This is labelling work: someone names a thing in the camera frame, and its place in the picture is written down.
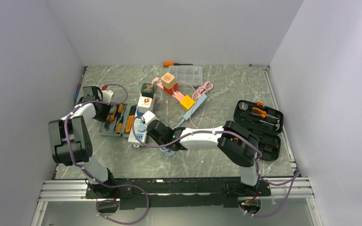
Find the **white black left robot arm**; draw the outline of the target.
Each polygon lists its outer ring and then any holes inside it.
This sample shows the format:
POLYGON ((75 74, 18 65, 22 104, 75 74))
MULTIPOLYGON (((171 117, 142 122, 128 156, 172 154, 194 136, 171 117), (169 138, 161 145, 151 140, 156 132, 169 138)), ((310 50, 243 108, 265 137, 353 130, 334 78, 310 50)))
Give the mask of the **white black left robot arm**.
POLYGON ((110 170, 93 156, 86 124, 91 119, 106 120, 114 91, 87 86, 83 94, 69 114, 48 123, 51 154, 55 163, 79 168, 92 188, 109 198, 116 193, 117 185, 110 170))

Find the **light blue power strip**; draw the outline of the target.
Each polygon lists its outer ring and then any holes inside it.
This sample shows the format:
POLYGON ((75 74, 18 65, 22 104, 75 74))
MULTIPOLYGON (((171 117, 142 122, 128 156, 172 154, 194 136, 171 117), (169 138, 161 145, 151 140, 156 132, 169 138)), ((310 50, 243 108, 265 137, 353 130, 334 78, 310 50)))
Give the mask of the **light blue power strip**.
POLYGON ((207 99, 207 95, 203 94, 195 104, 183 115, 183 121, 189 120, 191 115, 203 104, 203 102, 207 99))

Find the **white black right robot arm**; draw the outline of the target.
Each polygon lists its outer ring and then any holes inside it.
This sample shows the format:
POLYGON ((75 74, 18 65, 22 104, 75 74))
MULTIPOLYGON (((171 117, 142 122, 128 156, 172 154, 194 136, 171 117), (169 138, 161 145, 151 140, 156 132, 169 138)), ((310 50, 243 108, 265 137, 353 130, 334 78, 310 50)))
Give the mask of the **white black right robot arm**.
POLYGON ((242 192, 253 195, 258 191, 256 162, 263 155, 258 149, 259 139, 238 123, 226 121, 225 125, 211 129, 172 129, 159 120, 146 122, 146 125, 147 134, 159 147, 167 147, 175 152, 194 148, 218 148, 239 166, 242 192))

